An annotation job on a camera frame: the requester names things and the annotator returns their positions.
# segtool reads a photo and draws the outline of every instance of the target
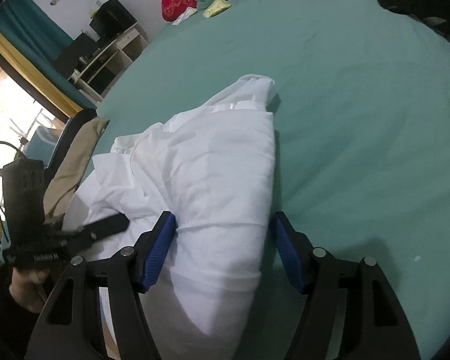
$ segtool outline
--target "black sleeve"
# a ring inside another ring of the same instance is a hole
[[[38,314],[19,306],[10,295],[11,274],[11,267],[0,267],[0,360],[25,358],[38,319]]]

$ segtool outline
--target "human hand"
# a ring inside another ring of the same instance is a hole
[[[12,283],[8,287],[10,295],[24,309],[39,314],[45,304],[46,297],[43,290],[41,291],[37,285],[44,283],[49,274],[49,269],[19,271],[17,268],[13,268]]]

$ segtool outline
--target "blue gripper pad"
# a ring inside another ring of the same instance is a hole
[[[296,245],[292,241],[295,232],[282,212],[277,212],[270,221],[271,237],[282,260],[288,282],[301,294],[305,292],[303,266]]]
[[[143,267],[142,287],[145,291],[148,291],[150,287],[157,282],[165,261],[165,257],[167,256],[168,249],[170,248],[170,244],[175,236],[176,220],[175,216],[171,212],[165,211],[159,218],[157,224],[164,215],[167,215],[167,217],[161,228],[154,228],[152,230],[159,231],[159,234],[150,249]]]

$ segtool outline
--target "yellow packet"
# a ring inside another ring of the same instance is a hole
[[[225,0],[215,0],[210,4],[210,6],[205,9],[203,15],[205,17],[213,17],[222,13],[224,10],[229,9],[231,5]]]

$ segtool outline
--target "metal screw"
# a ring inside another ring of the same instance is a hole
[[[365,264],[367,264],[368,266],[375,266],[375,265],[377,265],[377,260],[374,259],[373,257],[365,257],[363,259],[363,262]]]
[[[124,257],[127,257],[127,256],[131,256],[134,251],[135,250],[133,249],[132,246],[126,246],[120,250],[120,254]]]
[[[83,257],[75,256],[74,258],[72,258],[70,262],[72,263],[73,266],[79,266],[83,262]]]
[[[315,257],[325,257],[326,255],[327,255],[327,252],[326,252],[326,250],[325,249],[322,249],[321,247],[316,247],[314,250],[313,250],[313,255],[315,256]]]

